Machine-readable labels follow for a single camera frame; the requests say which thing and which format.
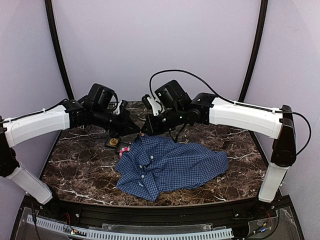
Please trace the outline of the gold round brooch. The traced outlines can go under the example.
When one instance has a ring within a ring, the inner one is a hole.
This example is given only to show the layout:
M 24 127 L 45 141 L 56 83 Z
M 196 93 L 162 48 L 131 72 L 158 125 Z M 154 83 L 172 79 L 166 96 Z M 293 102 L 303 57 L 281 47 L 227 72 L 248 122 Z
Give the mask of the gold round brooch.
M 111 138 L 108 143 L 110 146 L 114 147 L 119 143 L 119 140 L 117 138 Z

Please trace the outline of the pink flower brooch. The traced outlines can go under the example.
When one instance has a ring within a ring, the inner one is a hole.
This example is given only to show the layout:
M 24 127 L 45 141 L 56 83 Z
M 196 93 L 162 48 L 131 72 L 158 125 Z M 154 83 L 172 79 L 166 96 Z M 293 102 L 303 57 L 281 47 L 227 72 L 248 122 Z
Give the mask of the pink flower brooch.
M 122 158 L 122 156 L 124 155 L 124 153 L 128 153 L 130 151 L 130 147 L 126 146 L 126 147 L 122 147 L 119 150 L 119 157 Z

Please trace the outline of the blue checkered shirt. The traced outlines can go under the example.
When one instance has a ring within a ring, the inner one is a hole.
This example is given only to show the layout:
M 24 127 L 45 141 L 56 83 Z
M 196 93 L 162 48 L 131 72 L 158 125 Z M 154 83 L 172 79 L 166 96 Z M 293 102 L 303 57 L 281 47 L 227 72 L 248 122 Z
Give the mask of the blue checkered shirt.
M 198 143 L 175 143 L 164 136 L 138 135 L 122 154 L 116 187 L 155 202 L 164 192 L 196 189 L 229 168 L 225 151 L 212 151 Z

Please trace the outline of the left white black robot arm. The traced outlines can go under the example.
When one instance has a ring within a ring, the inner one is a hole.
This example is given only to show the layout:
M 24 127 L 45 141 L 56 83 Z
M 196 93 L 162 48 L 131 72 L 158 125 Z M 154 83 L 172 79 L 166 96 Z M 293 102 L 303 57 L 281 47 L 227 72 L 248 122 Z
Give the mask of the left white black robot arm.
M 53 199 L 51 189 L 16 159 L 14 147 L 30 139 L 56 131 L 80 126 L 97 126 L 119 138 L 140 132 L 130 117 L 127 102 L 117 101 L 111 88 L 95 83 L 80 100 L 63 99 L 58 104 L 18 117 L 0 120 L 0 175 L 16 183 L 38 203 L 45 205 Z

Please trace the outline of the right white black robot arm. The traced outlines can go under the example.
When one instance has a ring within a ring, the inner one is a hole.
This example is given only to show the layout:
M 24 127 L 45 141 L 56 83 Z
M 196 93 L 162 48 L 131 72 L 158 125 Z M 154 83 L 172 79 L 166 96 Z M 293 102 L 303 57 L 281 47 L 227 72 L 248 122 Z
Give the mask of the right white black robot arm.
M 291 108 L 268 108 L 223 99 L 217 94 L 199 93 L 190 98 L 176 80 L 146 94 L 143 104 L 152 113 L 141 131 L 160 135 L 180 125 L 224 125 L 263 134 L 273 139 L 272 154 L 261 184 L 258 200 L 271 203 L 289 167 L 297 158 L 296 133 Z

